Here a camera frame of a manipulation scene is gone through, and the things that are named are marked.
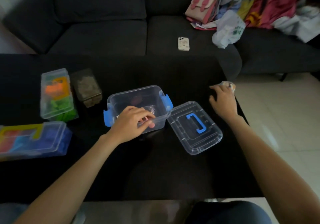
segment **sofa leg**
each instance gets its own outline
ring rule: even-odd
[[[288,73],[283,73],[282,77],[280,78],[280,81],[283,82],[286,77],[287,77]]]

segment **dark gray sofa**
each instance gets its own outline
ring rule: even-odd
[[[247,28],[235,45],[217,48],[213,31],[195,30],[183,16],[190,1],[22,0],[3,23],[40,54],[212,55],[229,80],[320,69],[318,49],[277,31]],[[190,51],[178,50],[180,36]]]

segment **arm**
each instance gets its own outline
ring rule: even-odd
[[[310,186],[237,114],[237,103],[230,88],[212,86],[217,101],[210,96],[215,112],[232,129],[279,223],[320,223],[320,202]]]
[[[138,121],[154,115],[143,108],[128,106],[119,115],[110,131],[69,170],[47,188],[15,224],[69,224],[79,209],[102,165],[121,143],[139,136],[152,121],[137,128]]]

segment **wall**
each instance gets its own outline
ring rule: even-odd
[[[0,0],[0,20],[21,0]],[[0,53],[34,53],[0,23]]]

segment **white phone case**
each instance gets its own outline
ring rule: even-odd
[[[189,51],[190,50],[188,38],[184,38],[184,37],[178,38],[178,50],[180,50],[180,51]]]

